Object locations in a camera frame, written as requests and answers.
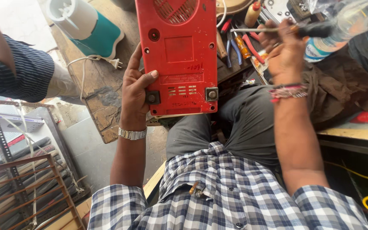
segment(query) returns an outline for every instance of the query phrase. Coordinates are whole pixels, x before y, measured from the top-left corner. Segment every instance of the gray trousers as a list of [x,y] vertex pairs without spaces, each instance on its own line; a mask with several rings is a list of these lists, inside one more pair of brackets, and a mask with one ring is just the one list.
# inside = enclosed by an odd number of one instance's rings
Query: gray trousers
[[[273,104],[268,90],[272,86],[254,86],[237,92],[218,105],[220,119],[233,122],[225,148],[234,156],[257,161],[274,168],[279,164],[273,136]],[[211,142],[211,114],[182,118],[168,132],[167,160],[200,149]]]

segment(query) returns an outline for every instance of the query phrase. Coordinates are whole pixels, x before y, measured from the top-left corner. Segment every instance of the red radio back panel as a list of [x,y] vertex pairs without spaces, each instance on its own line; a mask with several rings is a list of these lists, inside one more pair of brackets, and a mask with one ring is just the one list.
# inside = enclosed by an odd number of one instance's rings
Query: red radio back panel
[[215,0],[136,0],[152,115],[217,111]]

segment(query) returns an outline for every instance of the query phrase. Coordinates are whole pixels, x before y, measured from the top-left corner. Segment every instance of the wooden workbench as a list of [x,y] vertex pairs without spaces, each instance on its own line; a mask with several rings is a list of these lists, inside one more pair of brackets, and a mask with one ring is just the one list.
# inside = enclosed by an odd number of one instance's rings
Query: wooden workbench
[[[136,11],[123,11],[110,0],[86,0],[97,11],[103,14],[111,22],[121,28],[125,38],[116,47],[116,58],[123,64],[122,69],[116,70],[105,61],[86,61],[84,98],[86,106],[95,121],[96,127],[101,133],[104,143],[110,143],[117,139],[119,118],[121,111],[121,86],[123,75],[130,56],[140,42],[139,27]],[[46,0],[38,0],[42,12],[52,29],[52,35],[58,45],[66,63],[85,57],[85,55],[52,23],[46,16]],[[236,61],[236,53],[232,50],[232,68],[217,59],[218,83],[225,81],[240,71],[252,66],[249,60],[244,60],[239,66]],[[70,75],[79,88],[82,85],[83,61],[72,64]]]

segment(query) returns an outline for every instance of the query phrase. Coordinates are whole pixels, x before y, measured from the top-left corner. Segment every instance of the wristwatch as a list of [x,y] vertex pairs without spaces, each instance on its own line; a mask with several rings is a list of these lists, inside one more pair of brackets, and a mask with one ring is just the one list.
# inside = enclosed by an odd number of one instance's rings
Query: wristwatch
[[119,137],[130,139],[130,140],[137,140],[145,138],[147,134],[147,128],[144,131],[135,132],[135,131],[127,131],[119,127]]

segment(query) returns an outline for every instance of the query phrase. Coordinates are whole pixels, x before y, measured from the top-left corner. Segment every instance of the teal plastic base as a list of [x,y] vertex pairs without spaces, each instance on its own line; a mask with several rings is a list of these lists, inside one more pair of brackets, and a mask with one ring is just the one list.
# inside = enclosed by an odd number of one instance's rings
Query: teal plastic base
[[83,40],[70,39],[86,56],[100,55],[114,59],[116,44],[124,38],[124,33],[109,19],[97,12],[98,19],[92,34]]

